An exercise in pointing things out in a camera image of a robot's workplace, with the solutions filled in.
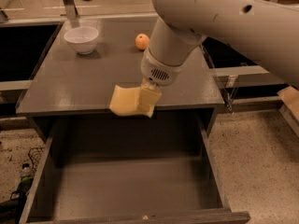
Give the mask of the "white gripper with vent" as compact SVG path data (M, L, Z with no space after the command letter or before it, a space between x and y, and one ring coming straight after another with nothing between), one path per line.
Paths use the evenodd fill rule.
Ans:
M141 60L141 73L143 78L149 83L159 86L169 86L173 84L182 71L184 64L173 66L158 61L150 52L149 48L144 51ZM162 96L159 87L141 86L137 98L137 110L149 118L152 117L154 107Z

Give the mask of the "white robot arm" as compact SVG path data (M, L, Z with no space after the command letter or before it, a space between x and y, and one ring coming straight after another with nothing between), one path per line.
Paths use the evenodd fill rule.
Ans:
M146 83L137 110L151 115L161 97L160 68L175 77L192 50L210 36L233 47L287 84L299 86L299 7L273 0L152 0L158 20L142 59Z

